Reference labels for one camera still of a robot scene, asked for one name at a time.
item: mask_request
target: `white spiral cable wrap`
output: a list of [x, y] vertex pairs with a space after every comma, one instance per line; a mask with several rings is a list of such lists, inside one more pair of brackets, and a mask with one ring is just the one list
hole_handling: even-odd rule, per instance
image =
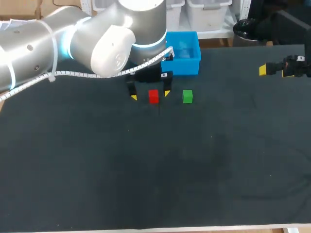
[[[158, 60], [164, 58], [165, 55], [168, 53], [170, 53], [174, 56], [174, 51], [173, 51], [172, 46], [168, 47], [167, 49], [165, 49], [163, 52], [161, 52], [159, 55], [155, 56], [154, 58], [152, 58], [148, 62], [145, 62], [145, 63], [143, 63], [137, 67], [121, 71], [120, 73], [118, 73], [117, 75], [115, 75], [113, 77], [127, 75], [130, 73], [134, 73], [136, 71], [139, 71], [141, 69], [144, 69], [144, 68], [150, 66], [151, 64], [157, 62]], [[23, 84], [17, 88], [14, 88], [13, 90], [10, 90], [9, 92], [0, 96], [0, 103], [5, 101], [6, 99], [18, 94], [19, 92], [27, 89], [28, 87], [31, 87], [32, 85], [35, 85], [36, 83], [38, 83], [44, 79], [49, 78], [51, 75], [53, 75], [51, 72], [42, 74], [42, 75], [32, 79], [31, 81], [29, 81], [29, 82], [27, 82], [27, 83], [25, 83], [25, 84]], [[93, 78], [93, 79], [104, 79], [105, 78], [105, 77], [101, 77], [97, 74], [87, 74], [87, 73], [81, 73], [81, 72], [75, 72], [75, 71], [56, 71], [55, 76], [74, 76], [74, 77]]]

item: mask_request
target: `green block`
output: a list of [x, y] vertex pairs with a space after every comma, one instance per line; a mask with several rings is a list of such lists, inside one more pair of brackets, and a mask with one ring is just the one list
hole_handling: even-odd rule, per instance
[[192, 101], [193, 101], [192, 90], [183, 90], [183, 102], [192, 103]]

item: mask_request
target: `red cube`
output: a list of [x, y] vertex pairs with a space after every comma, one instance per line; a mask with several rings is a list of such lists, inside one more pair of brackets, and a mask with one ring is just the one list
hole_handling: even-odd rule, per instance
[[149, 90], [149, 103], [159, 103], [158, 90]]

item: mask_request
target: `dark gray table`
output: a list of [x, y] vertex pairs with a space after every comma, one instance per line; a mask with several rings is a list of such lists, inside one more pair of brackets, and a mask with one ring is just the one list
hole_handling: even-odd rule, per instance
[[310, 223], [311, 80], [258, 76], [290, 54], [303, 47], [203, 50], [200, 75], [159, 106], [147, 91], [160, 84], [138, 83], [134, 101], [123, 78], [59, 77], [9, 99], [0, 232]]

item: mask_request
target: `blue plastic box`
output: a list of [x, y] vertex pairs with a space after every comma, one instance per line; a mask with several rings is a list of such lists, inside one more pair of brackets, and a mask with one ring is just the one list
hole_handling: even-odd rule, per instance
[[173, 61], [161, 62], [162, 72], [173, 71], [173, 75], [197, 75], [201, 61], [201, 50], [196, 32], [167, 32], [167, 47], [173, 46]]

